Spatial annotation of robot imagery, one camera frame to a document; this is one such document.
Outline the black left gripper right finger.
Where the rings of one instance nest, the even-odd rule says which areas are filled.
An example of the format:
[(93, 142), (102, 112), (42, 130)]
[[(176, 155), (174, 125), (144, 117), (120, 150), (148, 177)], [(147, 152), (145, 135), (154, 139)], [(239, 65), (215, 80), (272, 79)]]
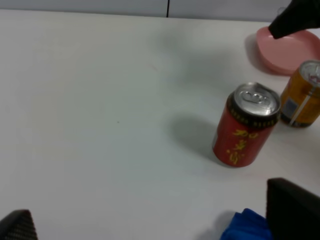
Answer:
[(266, 220), (275, 240), (318, 240), (320, 197), (284, 178), (268, 179)]

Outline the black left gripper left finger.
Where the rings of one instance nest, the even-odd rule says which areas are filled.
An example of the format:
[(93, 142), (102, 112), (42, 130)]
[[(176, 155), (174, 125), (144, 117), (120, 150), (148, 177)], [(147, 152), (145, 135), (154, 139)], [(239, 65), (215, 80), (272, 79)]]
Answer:
[(31, 212), (17, 209), (1, 219), (0, 240), (38, 240)]

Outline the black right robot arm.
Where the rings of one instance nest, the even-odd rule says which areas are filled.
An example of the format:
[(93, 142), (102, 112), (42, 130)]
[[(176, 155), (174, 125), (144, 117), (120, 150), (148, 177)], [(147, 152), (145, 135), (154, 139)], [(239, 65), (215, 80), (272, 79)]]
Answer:
[[(274, 39), (320, 26), (318, 0), (293, 0), (268, 27)], [(320, 115), (320, 62), (307, 60), (291, 76), (281, 95), (281, 119), (306, 128)], [(266, 221), (275, 240), (318, 240), (320, 198), (284, 178), (267, 181)]]

